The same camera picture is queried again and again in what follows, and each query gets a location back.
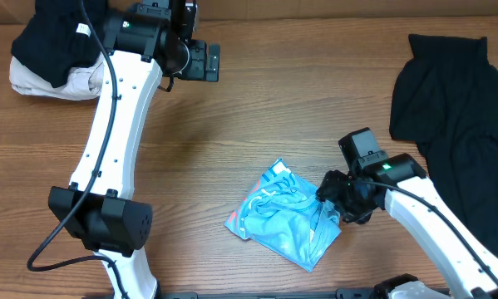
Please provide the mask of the light blue t-shirt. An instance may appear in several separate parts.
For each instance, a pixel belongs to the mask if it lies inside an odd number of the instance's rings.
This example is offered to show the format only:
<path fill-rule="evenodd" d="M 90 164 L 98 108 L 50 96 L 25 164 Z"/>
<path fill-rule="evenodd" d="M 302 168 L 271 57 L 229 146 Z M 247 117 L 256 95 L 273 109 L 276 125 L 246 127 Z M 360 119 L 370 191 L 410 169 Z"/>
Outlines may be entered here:
<path fill-rule="evenodd" d="M 318 187 L 277 159 L 257 180 L 225 227 L 312 272 L 340 235 L 340 214 L 316 199 Z"/>

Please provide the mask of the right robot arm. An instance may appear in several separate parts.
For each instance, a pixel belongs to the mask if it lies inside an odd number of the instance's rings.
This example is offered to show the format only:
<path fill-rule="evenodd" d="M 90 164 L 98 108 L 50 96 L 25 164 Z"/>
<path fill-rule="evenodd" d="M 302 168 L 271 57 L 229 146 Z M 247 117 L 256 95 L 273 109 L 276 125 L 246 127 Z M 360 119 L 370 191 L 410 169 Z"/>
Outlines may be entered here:
<path fill-rule="evenodd" d="M 380 151 L 355 159 L 348 173 L 325 174 L 316 197 L 346 223 L 366 223 L 380 208 L 397 220 L 435 264 L 453 298 L 498 298 L 498 258 L 445 205 L 409 155 Z"/>

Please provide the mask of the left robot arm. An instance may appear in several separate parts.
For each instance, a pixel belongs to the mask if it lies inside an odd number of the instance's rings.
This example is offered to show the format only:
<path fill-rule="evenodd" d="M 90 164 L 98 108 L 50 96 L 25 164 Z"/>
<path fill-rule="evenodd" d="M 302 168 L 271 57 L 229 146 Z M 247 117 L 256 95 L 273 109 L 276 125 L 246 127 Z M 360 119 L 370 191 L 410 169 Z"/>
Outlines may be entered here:
<path fill-rule="evenodd" d="M 133 199 L 136 156 L 150 103 L 161 81 L 219 79 L 220 48 L 195 40 L 193 1 L 143 1 L 111 12 L 100 44 L 101 94 L 91 131 L 67 187 L 48 205 L 60 229 L 104 265 L 116 298 L 158 298 L 145 254 L 152 208 Z"/>

